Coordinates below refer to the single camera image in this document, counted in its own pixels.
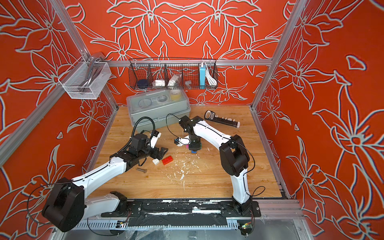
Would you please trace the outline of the white small lego brick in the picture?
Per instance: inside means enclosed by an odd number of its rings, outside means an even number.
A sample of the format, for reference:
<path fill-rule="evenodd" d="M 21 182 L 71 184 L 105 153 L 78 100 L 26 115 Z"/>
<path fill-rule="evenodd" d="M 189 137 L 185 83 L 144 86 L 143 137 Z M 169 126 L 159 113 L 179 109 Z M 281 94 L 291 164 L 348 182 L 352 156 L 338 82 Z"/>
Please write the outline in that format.
<path fill-rule="evenodd" d="M 152 160 L 152 162 L 155 164 L 155 165 L 158 165 L 160 163 L 160 161 L 158 159 L 154 159 Z"/>

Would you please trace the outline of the red long lego brick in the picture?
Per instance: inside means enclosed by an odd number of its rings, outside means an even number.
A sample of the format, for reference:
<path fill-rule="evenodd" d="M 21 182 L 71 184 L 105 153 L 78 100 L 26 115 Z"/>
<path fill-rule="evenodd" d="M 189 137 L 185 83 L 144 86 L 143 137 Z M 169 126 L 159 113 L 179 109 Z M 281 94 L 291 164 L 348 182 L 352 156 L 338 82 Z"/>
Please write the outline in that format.
<path fill-rule="evenodd" d="M 168 157 L 166 157 L 165 159 L 162 160 L 162 163 L 165 166 L 165 165 L 171 163 L 172 161 L 173 161 L 172 156 L 168 156 Z"/>

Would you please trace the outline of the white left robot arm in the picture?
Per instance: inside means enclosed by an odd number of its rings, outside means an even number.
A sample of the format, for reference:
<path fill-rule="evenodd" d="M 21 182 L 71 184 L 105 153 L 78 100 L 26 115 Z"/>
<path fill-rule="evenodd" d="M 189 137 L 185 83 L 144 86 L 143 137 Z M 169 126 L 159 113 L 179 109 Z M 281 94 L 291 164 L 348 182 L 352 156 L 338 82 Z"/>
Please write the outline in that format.
<path fill-rule="evenodd" d="M 95 198 L 89 196 L 114 177 L 138 165 L 141 159 L 161 160 L 168 149 L 156 147 L 160 137 L 158 131 L 150 137 L 144 133 L 136 134 L 105 164 L 81 176 L 58 180 L 43 207 L 43 217 L 60 231 L 68 232 L 80 221 L 93 216 L 112 214 L 121 217 L 128 213 L 128 199 L 119 192 L 112 191 Z"/>

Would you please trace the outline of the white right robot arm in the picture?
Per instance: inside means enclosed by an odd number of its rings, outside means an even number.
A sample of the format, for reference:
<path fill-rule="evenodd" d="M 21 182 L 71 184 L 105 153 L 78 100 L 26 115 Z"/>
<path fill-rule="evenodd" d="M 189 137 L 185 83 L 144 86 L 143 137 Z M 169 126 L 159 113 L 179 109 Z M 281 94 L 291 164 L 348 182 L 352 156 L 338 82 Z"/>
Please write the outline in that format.
<path fill-rule="evenodd" d="M 201 139 L 204 139 L 219 151 L 221 165 L 231 177 L 233 209 L 239 216 L 249 214 L 252 211 L 252 195 L 247 179 L 250 156 L 242 138 L 216 130 L 199 116 L 192 119 L 183 116 L 179 125 L 188 135 L 176 140 L 176 144 L 186 145 L 192 153 L 197 153 L 202 149 Z"/>

